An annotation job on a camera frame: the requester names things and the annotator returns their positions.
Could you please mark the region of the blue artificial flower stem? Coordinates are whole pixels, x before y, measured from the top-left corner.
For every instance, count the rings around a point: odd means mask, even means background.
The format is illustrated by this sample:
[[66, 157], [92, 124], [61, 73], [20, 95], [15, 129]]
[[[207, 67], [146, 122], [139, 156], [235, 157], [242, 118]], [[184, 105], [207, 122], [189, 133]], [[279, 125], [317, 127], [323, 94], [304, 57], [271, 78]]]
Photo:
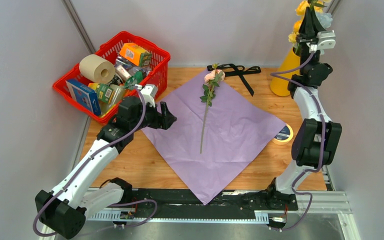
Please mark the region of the blue artificial flower stem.
[[327, 30], [331, 27], [333, 22], [332, 14], [329, 12], [316, 12], [316, 17], [321, 24], [321, 26]]

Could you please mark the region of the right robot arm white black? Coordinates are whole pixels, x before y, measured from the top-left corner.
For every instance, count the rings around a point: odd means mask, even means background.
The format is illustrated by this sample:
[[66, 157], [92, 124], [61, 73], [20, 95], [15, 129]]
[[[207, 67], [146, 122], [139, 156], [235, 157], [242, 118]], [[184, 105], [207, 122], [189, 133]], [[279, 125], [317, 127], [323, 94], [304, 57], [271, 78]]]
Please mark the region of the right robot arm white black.
[[317, 0], [310, 0], [300, 9], [303, 18], [296, 35], [300, 64], [271, 73], [272, 77], [283, 79], [284, 74], [299, 71], [288, 80], [287, 89], [303, 119], [292, 143], [291, 163], [266, 189], [266, 205], [274, 210], [294, 200], [296, 188], [308, 174], [332, 163], [342, 133], [341, 124], [329, 118], [318, 94], [318, 88], [333, 72], [329, 64], [320, 61], [321, 52], [336, 45], [334, 31], [326, 30], [317, 17], [316, 9], [324, 7]]

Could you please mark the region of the pink artificial flower stem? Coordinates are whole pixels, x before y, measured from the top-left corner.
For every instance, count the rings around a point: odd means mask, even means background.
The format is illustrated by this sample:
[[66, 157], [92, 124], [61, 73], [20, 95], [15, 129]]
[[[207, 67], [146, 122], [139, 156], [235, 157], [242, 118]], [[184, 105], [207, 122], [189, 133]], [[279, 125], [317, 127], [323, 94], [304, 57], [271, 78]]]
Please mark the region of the pink artificial flower stem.
[[329, 2], [329, 0], [307, 0], [307, 3], [309, 4], [310, 8], [326, 8], [326, 4]]

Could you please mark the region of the yellow artificial flower stem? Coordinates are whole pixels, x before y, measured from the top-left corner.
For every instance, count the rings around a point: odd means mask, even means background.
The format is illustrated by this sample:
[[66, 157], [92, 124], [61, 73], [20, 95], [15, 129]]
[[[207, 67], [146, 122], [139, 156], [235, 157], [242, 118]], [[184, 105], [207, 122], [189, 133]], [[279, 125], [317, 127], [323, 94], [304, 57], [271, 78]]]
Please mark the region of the yellow artificial flower stem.
[[[298, 7], [295, 9], [296, 15], [300, 17], [298, 21], [296, 21], [293, 25], [293, 31], [288, 35], [288, 41], [292, 43], [292, 49], [295, 55], [299, 56], [299, 45], [297, 43], [296, 37], [299, 33], [300, 26], [302, 24], [306, 8], [310, 7], [307, 3], [307, 0], [302, 0]], [[316, 12], [321, 13], [323, 11], [323, 8], [318, 7], [311, 7]]]

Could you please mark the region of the black ribbon gold lettering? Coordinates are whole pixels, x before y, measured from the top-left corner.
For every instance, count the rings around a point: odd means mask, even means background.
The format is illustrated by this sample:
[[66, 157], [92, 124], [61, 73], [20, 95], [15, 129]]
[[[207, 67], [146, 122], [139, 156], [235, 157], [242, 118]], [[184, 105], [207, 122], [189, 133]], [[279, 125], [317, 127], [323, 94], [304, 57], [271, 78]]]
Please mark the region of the black ribbon gold lettering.
[[254, 75], [260, 74], [262, 72], [259, 66], [251, 66], [249, 68], [244, 67], [243, 65], [235, 65], [233, 63], [226, 63], [218, 65], [217, 70], [222, 70], [225, 73], [225, 77], [239, 77], [243, 85], [248, 90], [249, 94], [253, 97], [255, 92], [250, 86], [248, 81], [245, 79], [245, 75]]

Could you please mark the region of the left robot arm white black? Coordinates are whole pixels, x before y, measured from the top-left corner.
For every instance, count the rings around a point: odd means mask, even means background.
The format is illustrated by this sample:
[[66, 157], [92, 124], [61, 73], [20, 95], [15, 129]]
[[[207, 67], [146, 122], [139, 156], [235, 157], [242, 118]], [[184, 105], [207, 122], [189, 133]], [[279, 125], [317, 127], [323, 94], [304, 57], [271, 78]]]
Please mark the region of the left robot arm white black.
[[133, 194], [127, 182], [117, 178], [94, 193], [87, 193], [101, 171], [133, 141], [143, 128], [168, 130], [177, 118], [165, 101], [159, 104], [143, 95], [125, 97], [96, 136], [92, 147], [78, 165], [51, 191], [41, 190], [35, 197], [37, 215], [32, 224], [40, 237], [56, 234], [72, 239], [86, 220], [113, 204], [127, 207]]

